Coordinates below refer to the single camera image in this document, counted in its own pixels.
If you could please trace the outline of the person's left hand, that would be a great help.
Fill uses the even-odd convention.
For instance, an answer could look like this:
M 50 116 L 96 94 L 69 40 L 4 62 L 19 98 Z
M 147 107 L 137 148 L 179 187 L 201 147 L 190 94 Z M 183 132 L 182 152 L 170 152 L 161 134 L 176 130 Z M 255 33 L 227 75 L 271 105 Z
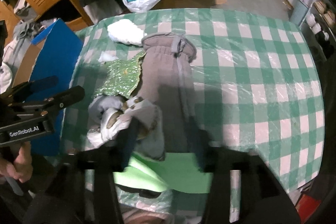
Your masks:
M 27 182 L 33 174 L 31 143 L 27 141 L 21 145 L 13 163 L 1 157 L 0 167 L 1 176 L 11 177 L 21 183 Z

